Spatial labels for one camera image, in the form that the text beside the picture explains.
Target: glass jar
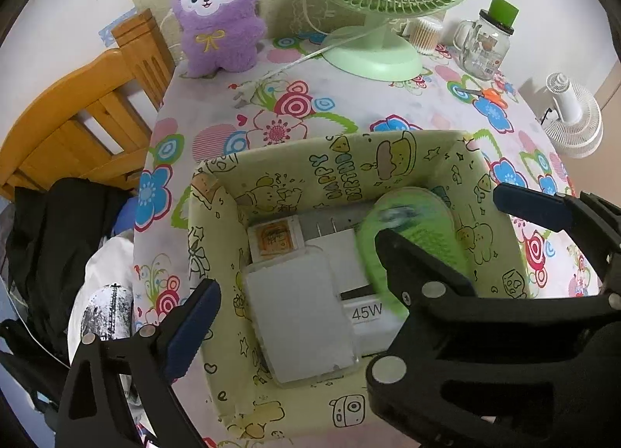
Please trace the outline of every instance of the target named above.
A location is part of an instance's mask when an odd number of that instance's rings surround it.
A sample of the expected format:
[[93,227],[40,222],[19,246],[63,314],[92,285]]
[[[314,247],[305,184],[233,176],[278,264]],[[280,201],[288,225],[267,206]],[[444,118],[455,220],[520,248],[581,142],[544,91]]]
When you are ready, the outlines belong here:
[[480,80],[492,80],[507,55],[513,28],[496,21],[486,10],[481,10],[477,21],[462,21],[457,27],[453,45],[459,52],[461,68]]

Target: orange label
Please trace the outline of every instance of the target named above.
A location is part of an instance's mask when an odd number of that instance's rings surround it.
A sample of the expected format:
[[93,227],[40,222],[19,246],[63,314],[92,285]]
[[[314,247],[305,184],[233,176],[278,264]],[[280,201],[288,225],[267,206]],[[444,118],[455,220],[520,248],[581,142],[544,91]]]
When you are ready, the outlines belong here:
[[259,226],[256,233],[259,253],[262,256],[288,254],[296,249],[287,219]]

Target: table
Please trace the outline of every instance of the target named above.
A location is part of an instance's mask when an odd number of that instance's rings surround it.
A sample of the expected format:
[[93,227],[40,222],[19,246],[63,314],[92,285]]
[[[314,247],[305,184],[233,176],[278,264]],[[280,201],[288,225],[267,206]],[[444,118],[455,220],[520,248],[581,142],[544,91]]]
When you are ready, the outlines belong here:
[[[573,193],[561,159],[511,83],[500,72],[487,83],[466,75],[445,46],[423,57],[423,73],[409,81],[355,77],[319,56],[263,82],[250,102],[245,101],[240,93],[245,82],[317,50],[322,40],[318,34],[306,34],[263,41],[257,66],[244,74],[221,71],[191,79],[184,76],[185,62],[176,69],[141,178],[134,251],[136,329],[145,323],[159,324],[189,296],[192,273],[198,277],[209,268],[204,251],[194,250],[187,236],[189,182],[201,159],[313,136],[462,130],[476,139],[495,182],[549,194]],[[564,232],[552,233],[518,218],[512,222],[532,297],[597,294],[594,270]],[[197,356],[174,388],[207,445],[215,447],[229,435],[210,406],[213,399],[204,380],[207,366]],[[279,437],[278,431],[266,432],[260,441]],[[382,422],[273,442],[309,448],[417,446]],[[235,444],[253,446],[247,440]]]

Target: blue gripper pad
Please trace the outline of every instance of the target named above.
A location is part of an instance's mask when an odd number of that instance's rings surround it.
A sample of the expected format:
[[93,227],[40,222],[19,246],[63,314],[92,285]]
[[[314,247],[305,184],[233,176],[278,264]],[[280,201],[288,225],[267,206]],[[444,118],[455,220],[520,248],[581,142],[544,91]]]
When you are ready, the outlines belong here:
[[560,196],[502,183],[494,189],[494,204],[504,213],[550,231],[559,232],[571,228],[571,210]]
[[164,376],[169,382],[185,376],[196,352],[198,352],[209,332],[215,316],[218,314],[221,301],[220,286],[217,281],[211,280],[207,289],[198,299],[194,308],[187,314],[185,320],[182,321],[168,344]]

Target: chair backrest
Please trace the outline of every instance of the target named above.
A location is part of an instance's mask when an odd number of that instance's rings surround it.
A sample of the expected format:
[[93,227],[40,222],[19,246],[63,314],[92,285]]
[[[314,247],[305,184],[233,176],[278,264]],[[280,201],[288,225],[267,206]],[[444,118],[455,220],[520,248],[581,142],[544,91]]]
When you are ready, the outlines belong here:
[[[136,187],[151,131],[119,87],[138,80],[156,108],[175,64],[150,11],[128,19],[110,49],[52,84],[23,112],[0,149],[0,194],[15,187],[47,190],[67,176],[123,189]],[[85,110],[123,150],[111,154],[76,114]]]

